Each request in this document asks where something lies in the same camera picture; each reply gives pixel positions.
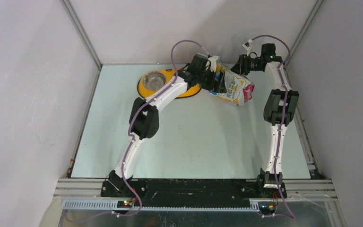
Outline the pet food bag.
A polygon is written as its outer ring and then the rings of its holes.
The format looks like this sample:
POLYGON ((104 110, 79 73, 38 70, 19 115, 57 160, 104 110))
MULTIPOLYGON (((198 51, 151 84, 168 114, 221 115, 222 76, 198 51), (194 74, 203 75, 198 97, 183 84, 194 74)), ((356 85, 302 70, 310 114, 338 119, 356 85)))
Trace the pet food bag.
POLYGON ((255 85, 245 76, 232 72, 226 65, 218 64, 216 73, 225 73, 225 93, 209 91, 216 98, 227 103, 244 106, 252 99, 255 85))

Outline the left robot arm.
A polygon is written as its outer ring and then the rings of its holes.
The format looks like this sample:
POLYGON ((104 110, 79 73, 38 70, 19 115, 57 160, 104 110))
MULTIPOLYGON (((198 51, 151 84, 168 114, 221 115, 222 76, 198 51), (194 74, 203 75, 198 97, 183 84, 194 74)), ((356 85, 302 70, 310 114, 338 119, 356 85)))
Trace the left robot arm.
POLYGON ((159 130, 160 112, 173 100, 194 86, 212 90, 215 86, 219 56, 196 54, 191 63, 181 68, 156 70, 147 73, 141 82, 164 82, 152 95, 134 100, 129 119, 129 143, 123 158, 102 184, 102 197, 138 197, 130 185, 142 147, 159 130))

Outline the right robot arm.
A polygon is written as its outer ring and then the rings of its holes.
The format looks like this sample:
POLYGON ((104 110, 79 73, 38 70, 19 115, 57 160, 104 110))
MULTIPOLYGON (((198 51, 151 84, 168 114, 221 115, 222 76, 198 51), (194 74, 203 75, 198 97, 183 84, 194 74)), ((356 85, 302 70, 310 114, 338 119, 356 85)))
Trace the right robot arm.
POLYGON ((294 119, 299 93, 288 84, 284 61, 276 55, 274 44, 263 44, 260 56, 255 57, 251 57, 250 42, 245 42, 243 47, 247 53, 239 57, 232 71, 244 76, 252 71, 262 71, 269 76, 272 88, 263 111, 264 121, 269 124, 271 130, 270 151, 256 180, 257 194, 267 198, 275 190, 282 188, 283 144, 287 128, 294 119))

